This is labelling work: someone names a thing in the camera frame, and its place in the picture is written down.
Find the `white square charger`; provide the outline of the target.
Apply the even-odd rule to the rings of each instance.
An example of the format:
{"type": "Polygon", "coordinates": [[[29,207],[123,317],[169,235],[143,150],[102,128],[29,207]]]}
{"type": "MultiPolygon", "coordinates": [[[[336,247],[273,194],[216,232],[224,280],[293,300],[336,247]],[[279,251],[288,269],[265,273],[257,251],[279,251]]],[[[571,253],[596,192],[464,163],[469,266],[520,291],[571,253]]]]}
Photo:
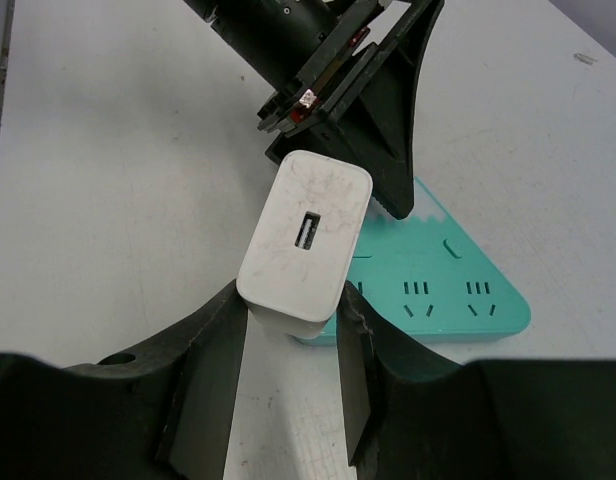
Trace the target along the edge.
{"type": "Polygon", "coordinates": [[[281,162],[236,286],[262,324],[318,337],[346,281],[373,190],[361,167],[306,150],[281,162]]]}

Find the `teal triangular socket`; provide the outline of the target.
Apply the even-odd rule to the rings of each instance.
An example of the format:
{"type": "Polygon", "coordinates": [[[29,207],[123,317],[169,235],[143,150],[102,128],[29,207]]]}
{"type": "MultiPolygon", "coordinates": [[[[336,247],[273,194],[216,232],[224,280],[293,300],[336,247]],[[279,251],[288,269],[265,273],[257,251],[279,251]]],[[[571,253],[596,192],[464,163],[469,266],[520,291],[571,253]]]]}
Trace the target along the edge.
{"type": "Polygon", "coordinates": [[[526,329],[527,300],[432,191],[420,180],[414,186],[408,219],[369,209],[349,281],[382,317],[419,341],[490,341],[526,329]]]}

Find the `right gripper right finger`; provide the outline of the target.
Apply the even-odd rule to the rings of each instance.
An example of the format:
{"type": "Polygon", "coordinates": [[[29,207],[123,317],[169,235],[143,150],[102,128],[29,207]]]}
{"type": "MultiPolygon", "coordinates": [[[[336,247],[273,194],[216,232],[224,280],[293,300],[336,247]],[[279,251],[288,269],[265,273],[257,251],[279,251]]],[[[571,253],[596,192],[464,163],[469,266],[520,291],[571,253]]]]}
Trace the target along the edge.
{"type": "Polygon", "coordinates": [[[348,462],[361,479],[616,479],[616,360],[458,364],[351,284],[337,353],[348,462]]]}

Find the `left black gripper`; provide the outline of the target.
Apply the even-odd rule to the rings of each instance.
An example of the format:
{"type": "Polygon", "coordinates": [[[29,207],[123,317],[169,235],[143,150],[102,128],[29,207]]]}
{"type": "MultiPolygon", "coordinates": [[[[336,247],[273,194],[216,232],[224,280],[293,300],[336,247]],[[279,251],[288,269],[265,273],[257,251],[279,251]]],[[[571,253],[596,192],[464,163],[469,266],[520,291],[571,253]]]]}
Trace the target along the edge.
{"type": "Polygon", "coordinates": [[[275,163],[307,150],[365,169],[394,218],[414,209],[415,100],[441,1],[409,1],[382,40],[369,41],[386,1],[260,1],[258,73],[274,92],[258,112],[275,163]]]}

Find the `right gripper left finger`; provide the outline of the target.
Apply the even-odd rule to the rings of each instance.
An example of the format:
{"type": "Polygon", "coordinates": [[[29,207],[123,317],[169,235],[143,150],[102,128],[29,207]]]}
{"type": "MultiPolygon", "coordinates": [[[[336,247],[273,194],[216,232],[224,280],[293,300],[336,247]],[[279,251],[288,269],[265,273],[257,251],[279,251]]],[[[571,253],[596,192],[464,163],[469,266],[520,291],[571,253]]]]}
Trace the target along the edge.
{"type": "Polygon", "coordinates": [[[95,364],[0,353],[0,479],[220,479],[248,310],[234,284],[95,364]]]}

